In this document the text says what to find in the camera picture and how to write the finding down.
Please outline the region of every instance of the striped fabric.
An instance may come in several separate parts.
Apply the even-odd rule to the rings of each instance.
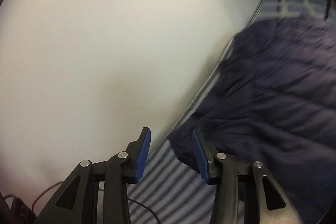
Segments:
[[[301,15],[324,17],[324,0],[262,0],[251,25],[255,21],[279,17],[298,17]],[[232,41],[224,50],[219,63],[228,58],[232,51]],[[219,78],[218,65],[208,80],[178,119],[169,133],[183,124],[211,90]],[[137,185],[128,185],[131,199],[143,203],[156,212],[162,224],[209,223],[216,186],[208,186],[200,175],[175,156],[169,141],[165,138],[149,157],[143,178]],[[153,215],[143,207],[130,202],[132,224],[155,224]],[[239,203],[239,222],[244,222],[244,204]]]

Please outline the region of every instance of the navy blue comforter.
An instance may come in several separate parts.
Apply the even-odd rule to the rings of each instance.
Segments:
[[[169,140],[198,170],[191,132],[235,160],[261,160],[303,221],[336,197],[336,26],[314,18],[258,22],[236,35],[221,77]]]

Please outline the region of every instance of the silver screw head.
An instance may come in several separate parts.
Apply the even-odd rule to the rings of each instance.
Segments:
[[[121,158],[121,159],[127,158],[127,156],[128,156],[127,152],[120,152],[118,154],[118,157]]]
[[[258,161],[256,160],[253,165],[256,167],[256,168],[261,168],[263,166],[263,163],[261,161]]]
[[[82,160],[81,161],[81,167],[88,167],[90,164],[90,161],[89,160]]]
[[[226,155],[224,153],[217,153],[216,157],[220,160],[223,160],[226,158]]]

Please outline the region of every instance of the bedding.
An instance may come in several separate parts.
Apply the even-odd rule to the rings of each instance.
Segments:
[[[198,170],[191,132],[245,163],[261,160],[306,224],[336,197],[336,25],[315,18],[255,23],[235,36],[221,76],[169,140]]]
[[[265,9],[265,7],[276,7],[278,5],[281,5],[284,9],[279,9],[279,11],[267,11]],[[309,11],[312,12],[310,16],[323,18],[326,1],[305,0],[302,5],[300,0],[262,0],[248,25],[250,26],[254,22],[265,19],[304,15],[300,11],[289,12],[286,7],[290,5],[308,6]],[[333,15],[334,11],[332,10],[330,13],[331,18]],[[168,133],[178,130],[189,119],[217,83],[221,76],[221,67],[219,65],[223,60],[230,58],[232,54],[234,48],[232,41],[233,39],[223,51],[217,66],[208,80]],[[170,141],[164,138],[161,145],[149,155],[143,178],[137,185],[128,185],[127,189],[130,198],[136,199],[151,208],[157,213],[163,224],[204,224],[210,221],[216,187],[206,185],[196,171],[179,161]],[[129,203],[129,206],[133,224],[157,223],[152,214],[146,209],[132,202]],[[239,224],[244,222],[243,206],[244,204],[240,202]]]

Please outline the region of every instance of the wire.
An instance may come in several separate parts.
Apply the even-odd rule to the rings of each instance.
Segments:
[[[35,201],[33,202],[32,206],[31,206],[31,210],[34,212],[34,207],[35,207],[36,203],[39,201],[39,199],[40,199],[41,197],[43,197],[47,192],[49,192],[52,188],[54,188],[54,187],[56,187],[56,186],[62,184],[63,182],[64,182],[64,181],[57,182],[57,183],[51,185],[51,186],[50,186],[48,189],[46,189],[45,191],[43,191],[43,192],[42,192],[42,193],[35,199]],[[6,198],[10,198],[10,197],[15,197],[15,196],[14,196],[14,195],[7,195],[7,196],[4,197],[4,199],[6,199]],[[140,202],[138,202],[138,201],[136,201],[136,200],[134,200],[134,199],[131,199],[131,198],[127,198],[127,199],[128,199],[129,201],[131,201],[131,202],[134,202],[134,203],[136,203],[136,204],[138,204],[138,205],[144,207],[146,210],[150,211],[150,212],[153,214],[154,218],[156,219],[157,223],[158,223],[158,224],[161,224],[161,221],[159,220],[159,218],[157,217],[156,213],[155,213],[152,209],[148,208],[146,205],[144,205],[144,204],[142,204],[142,203],[140,203]]]
[[[127,198],[127,199],[128,199],[129,201],[131,201],[131,202],[134,202],[134,203],[136,203],[136,204],[138,204],[138,205],[144,207],[146,210],[150,211],[150,212],[152,213],[152,215],[154,216],[154,218],[156,219],[157,223],[158,223],[158,224],[161,224],[160,219],[157,217],[156,213],[155,213],[151,208],[147,207],[146,205],[144,205],[144,204],[142,204],[142,203],[140,203],[140,202],[138,202],[138,201],[136,201],[136,200],[134,200],[134,199],[131,199],[131,198]]]
[[[329,17],[330,7],[331,7],[331,0],[327,0],[327,8],[325,9],[325,17],[324,17],[325,20],[327,20],[327,18]]]
[[[35,207],[36,203],[39,201],[39,199],[40,199],[41,197],[43,197],[47,192],[49,192],[52,188],[54,188],[54,187],[56,187],[56,186],[58,186],[58,185],[60,185],[60,184],[62,184],[62,183],[63,183],[63,181],[57,182],[57,183],[51,185],[51,186],[50,186],[48,189],[46,189],[44,192],[42,192],[42,194],[40,194],[40,195],[35,199],[35,201],[33,202],[32,206],[31,206],[31,210],[34,212],[34,207]]]

